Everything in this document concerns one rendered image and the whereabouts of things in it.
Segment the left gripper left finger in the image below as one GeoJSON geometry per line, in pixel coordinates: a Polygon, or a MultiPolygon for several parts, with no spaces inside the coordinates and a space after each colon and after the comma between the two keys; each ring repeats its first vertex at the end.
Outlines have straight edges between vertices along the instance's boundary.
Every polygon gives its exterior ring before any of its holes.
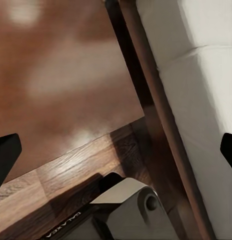
{"type": "Polygon", "coordinates": [[[22,144],[17,133],[0,137],[0,187],[21,153],[22,144]]]}

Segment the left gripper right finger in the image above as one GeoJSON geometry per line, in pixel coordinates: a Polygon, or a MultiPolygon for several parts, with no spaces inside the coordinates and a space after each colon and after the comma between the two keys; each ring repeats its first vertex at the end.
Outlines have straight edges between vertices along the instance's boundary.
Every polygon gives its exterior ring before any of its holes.
{"type": "Polygon", "coordinates": [[[223,135],[220,151],[232,167],[232,133],[226,132],[223,135]]]}

